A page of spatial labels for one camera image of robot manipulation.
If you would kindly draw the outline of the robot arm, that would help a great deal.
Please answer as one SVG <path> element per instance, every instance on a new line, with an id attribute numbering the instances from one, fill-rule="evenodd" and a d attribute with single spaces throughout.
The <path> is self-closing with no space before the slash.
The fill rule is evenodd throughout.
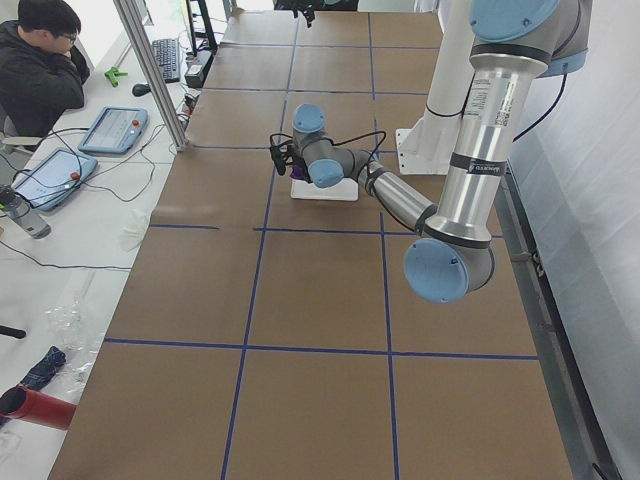
<path id="1" fill-rule="evenodd" d="M 356 182 L 415 233 L 404 257 L 412 290 L 436 303 L 461 299 L 495 270 L 487 221 L 513 142 L 524 134 L 531 83 L 584 65 L 591 11 L 588 1 L 452 3 L 424 114 L 396 135 L 410 173 L 445 175 L 438 202 L 373 153 L 335 142 L 314 104 L 295 109 L 292 138 L 272 148 L 277 171 L 320 189 Z"/>

